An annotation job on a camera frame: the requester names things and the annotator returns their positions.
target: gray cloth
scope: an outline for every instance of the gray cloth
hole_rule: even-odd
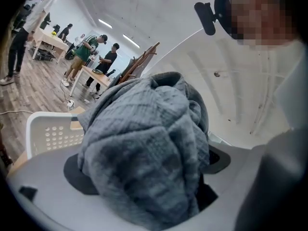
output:
[[[78,167],[119,216],[160,231],[199,213],[208,118],[179,73],[115,86],[78,119],[85,131]]]

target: white plastic basket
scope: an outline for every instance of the white plastic basket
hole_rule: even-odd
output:
[[[27,120],[26,153],[28,159],[40,153],[77,144],[83,139],[83,128],[71,128],[77,115],[71,113],[35,112]]]

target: khaki shorts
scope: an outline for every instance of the khaki shorts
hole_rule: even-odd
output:
[[[82,66],[85,65],[86,62],[84,62],[82,59],[80,59],[78,56],[74,57],[73,64],[71,65],[72,69],[78,69],[81,70]]]

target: person in white shirt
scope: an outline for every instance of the person in white shirt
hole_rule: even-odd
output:
[[[75,42],[69,47],[66,54],[68,54],[74,47],[77,47],[79,44],[81,44],[84,37],[85,37],[85,34],[82,34],[81,37],[76,37]]]
[[[39,28],[40,24],[43,22],[52,5],[55,4],[56,1],[57,0],[43,0],[33,8],[33,11],[28,16],[25,25],[20,29],[10,46],[8,61],[9,73],[4,79],[0,80],[0,85],[4,86],[13,83],[13,75],[19,77],[26,50],[25,43],[26,41],[32,41],[33,34]],[[17,63],[16,69],[14,70],[16,56]]]

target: wooden floor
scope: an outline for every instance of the wooden floor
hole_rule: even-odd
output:
[[[13,84],[0,86],[0,113],[18,110],[67,112],[67,101],[64,99],[60,82],[71,63],[72,61],[65,59],[59,64],[55,60],[32,60],[30,52],[26,51],[20,77],[15,78]],[[2,67],[7,71],[7,58]],[[73,97],[69,96],[72,85],[69,88],[61,85],[66,98],[73,99],[76,107],[81,106],[85,110],[94,104],[93,94],[82,86],[87,78],[87,75],[83,74],[76,85]],[[28,113],[0,115],[0,121],[4,124],[4,145],[13,161],[25,150],[26,121],[29,116]]]

